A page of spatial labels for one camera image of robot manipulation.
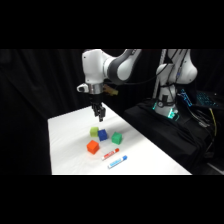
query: toy block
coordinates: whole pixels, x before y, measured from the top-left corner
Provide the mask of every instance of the toy block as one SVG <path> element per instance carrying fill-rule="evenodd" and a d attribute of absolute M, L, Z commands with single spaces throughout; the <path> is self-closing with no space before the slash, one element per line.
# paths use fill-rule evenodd
<path fill-rule="evenodd" d="M 97 127 L 91 128 L 91 130 L 90 130 L 90 136 L 91 137 L 98 137 L 98 131 L 99 131 L 99 128 L 97 128 Z"/>
<path fill-rule="evenodd" d="M 101 142 L 107 140 L 107 132 L 106 132 L 106 130 L 98 131 L 98 135 L 99 135 L 99 138 L 100 138 Z"/>
<path fill-rule="evenodd" d="M 99 143 L 95 142 L 95 141 L 91 141 L 88 145 L 87 145 L 87 149 L 90 153 L 92 153 L 93 155 L 96 154 L 96 152 L 100 149 L 99 147 Z"/>
<path fill-rule="evenodd" d="M 114 135 L 112 136 L 112 142 L 120 145 L 122 141 L 122 134 L 115 132 Z"/>

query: black background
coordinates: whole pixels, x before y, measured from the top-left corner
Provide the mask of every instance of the black background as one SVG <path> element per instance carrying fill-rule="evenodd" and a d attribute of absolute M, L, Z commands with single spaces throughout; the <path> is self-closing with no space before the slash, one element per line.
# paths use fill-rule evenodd
<path fill-rule="evenodd" d="M 84 83 L 84 49 L 0 50 L 1 174 L 51 174 L 47 119 L 89 106 L 77 93 Z M 119 56 L 124 49 L 103 49 Z M 143 49 L 130 82 L 153 77 L 161 49 Z M 199 90 L 224 95 L 224 49 L 193 49 Z M 119 96 L 104 102 L 119 115 L 152 97 L 155 80 L 141 86 L 120 86 Z"/>

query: white table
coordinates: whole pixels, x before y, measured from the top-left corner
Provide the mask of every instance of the white table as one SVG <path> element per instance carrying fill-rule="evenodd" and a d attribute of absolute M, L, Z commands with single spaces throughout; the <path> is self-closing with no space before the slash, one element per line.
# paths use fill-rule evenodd
<path fill-rule="evenodd" d="M 91 107 L 50 119 L 50 154 L 53 175 L 190 175 L 161 149 L 141 135 L 126 121 L 106 108 L 106 118 L 99 123 Z M 90 128 L 106 129 L 109 139 L 103 142 L 90 137 Z M 114 132 L 123 135 L 121 145 L 112 143 Z M 92 155 L 86 145 L 94 140 L 100 150 Z M 102 161 L 108 152 L 120 152 Z M 127 155 L 128 159 L 112 169 L 107 166 Z"/>

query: cable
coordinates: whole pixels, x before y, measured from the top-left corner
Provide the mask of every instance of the cable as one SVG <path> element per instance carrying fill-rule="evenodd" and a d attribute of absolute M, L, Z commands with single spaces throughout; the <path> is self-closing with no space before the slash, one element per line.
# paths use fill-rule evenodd
<path fill-rule="evenodd" d="M 176 51 L 175 51 L 175 53 L 173 54 L 173 56 L 172 56 L 172 58 L 171 58 L 171 60 L 175 57 L 175 55 L 177 54 L 177 52 L 178 52 L 178 50 L 179 49 L 177 49 Z M 148 82 L 150 82 L 150 81 L 152 81 L 153 79 L 155 79 L 158 75 L 160 75 L 166 68 L 167 68 L 167 66 L 168 66 L 169 64 L 167 64 L 156 76 L 154 76 L 154 77 L 152 77 L 151 79 L 149 79 L 149 80 L 146 80 L 146 81 L 144 81 L 144 82 L 139 82 L 139 83 L 124 83 L 124 85 L 125 86 L 135 86 L 135 85 L 143 85 L 143 84 L 145 84 L 145 83 L 148 83 Z"/>
<path fill-rule="evenodd" d="M 214 125 L 215 125 L 215 137 L 217 136 L 217 124 L 216 124 L 216 120 L 215 120 L 215 116 L 214 116 L 214 113 L 213 113 L 213 110 L 211 108 L 209 108 L 209 110 L 211 111 L 211 114 L 212 114 L 212 118 L 214 120 Z"/>

